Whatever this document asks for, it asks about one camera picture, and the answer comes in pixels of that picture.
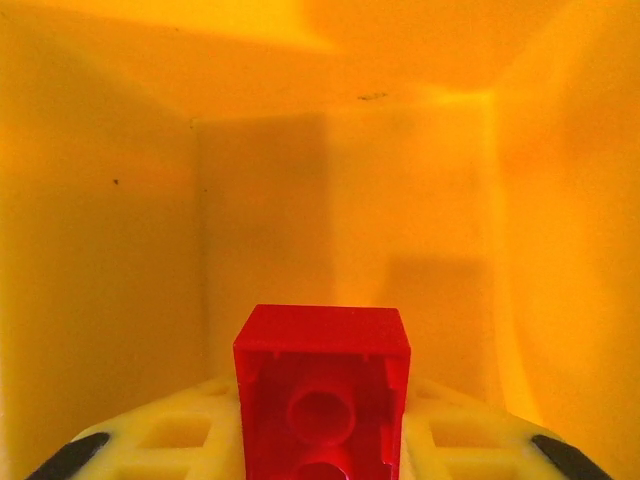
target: red plastic brick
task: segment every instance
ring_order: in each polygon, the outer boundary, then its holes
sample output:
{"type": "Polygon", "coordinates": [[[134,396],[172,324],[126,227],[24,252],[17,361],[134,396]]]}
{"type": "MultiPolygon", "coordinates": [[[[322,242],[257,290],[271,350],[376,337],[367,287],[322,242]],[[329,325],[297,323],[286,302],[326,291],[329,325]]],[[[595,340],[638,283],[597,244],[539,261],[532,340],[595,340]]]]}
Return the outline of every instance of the red plastic brick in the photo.
{"type": "Polygon", "coordinates": [[[258,305],[234,344],[247,480],[397,480],[398,311],[258,305]]]}

